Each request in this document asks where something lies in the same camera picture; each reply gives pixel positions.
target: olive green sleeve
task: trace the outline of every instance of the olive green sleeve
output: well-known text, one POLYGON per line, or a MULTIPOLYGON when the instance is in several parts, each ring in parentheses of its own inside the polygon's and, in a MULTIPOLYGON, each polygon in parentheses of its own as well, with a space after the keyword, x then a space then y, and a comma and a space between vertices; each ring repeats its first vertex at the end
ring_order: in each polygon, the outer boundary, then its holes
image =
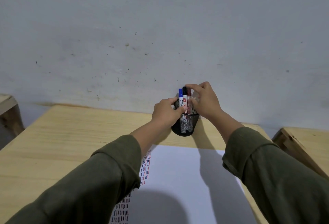
POLYGON ((114 206, 139 188, 141 162, 137 140, 121 136, 94 152, 7 223, 108 224, 114 206))
POLYGON ((329 181, 259 132, 247 127, 235 130, 222 159, 270 224, 328 222, 329 181))

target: person's left hand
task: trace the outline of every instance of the person's left hand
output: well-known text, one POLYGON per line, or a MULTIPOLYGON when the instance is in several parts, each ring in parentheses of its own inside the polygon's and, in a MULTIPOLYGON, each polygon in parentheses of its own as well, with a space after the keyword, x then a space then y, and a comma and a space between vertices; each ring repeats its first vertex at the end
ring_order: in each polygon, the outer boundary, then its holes
POLYGON ((158 122, 166 128, 173 126, 177 119, 180 118, 181 114, 187 110, 187 106, 182 106, 174 110, 171 106, 176 101, 177 97, 174 97, 162 99, 158 104, 155 104, 152 121, 158 122))

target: wooden leg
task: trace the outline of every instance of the wooden leg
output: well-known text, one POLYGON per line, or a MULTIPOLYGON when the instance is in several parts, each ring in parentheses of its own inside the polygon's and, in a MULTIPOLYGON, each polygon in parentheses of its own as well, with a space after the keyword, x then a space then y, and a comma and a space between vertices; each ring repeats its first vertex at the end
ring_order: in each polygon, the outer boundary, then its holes
POLYGON ((18 105, 15 105, 3 113, 0 116, 0 121, 15 136, 18 136, 23 130, 25 130, 18 105))

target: person's right hand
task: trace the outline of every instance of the person's right hand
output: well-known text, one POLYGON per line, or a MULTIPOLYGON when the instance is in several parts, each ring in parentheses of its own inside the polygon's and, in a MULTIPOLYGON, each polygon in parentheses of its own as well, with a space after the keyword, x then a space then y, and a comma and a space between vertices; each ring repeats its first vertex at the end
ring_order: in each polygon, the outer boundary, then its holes
POLYGON ((211 120, 216 114, 222 112, 218 98, 209 82, 203 82, 199 85, 186 84, 185 86, 199 94, 199 102, 191 98, 188 103, 192 104, 201 116, 211 120))

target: sheet of paper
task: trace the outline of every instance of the sheet of paper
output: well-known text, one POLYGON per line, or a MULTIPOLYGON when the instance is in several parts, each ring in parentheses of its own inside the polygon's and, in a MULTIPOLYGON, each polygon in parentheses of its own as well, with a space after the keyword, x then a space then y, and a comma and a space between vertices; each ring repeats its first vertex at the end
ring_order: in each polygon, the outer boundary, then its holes
POLYGON ((123 200, 118 210, 124 215, 118 212, 110 223, 256 224, 239 181, 222 166, 223 155, 153 146, 142 164, 140 189, 123 200))

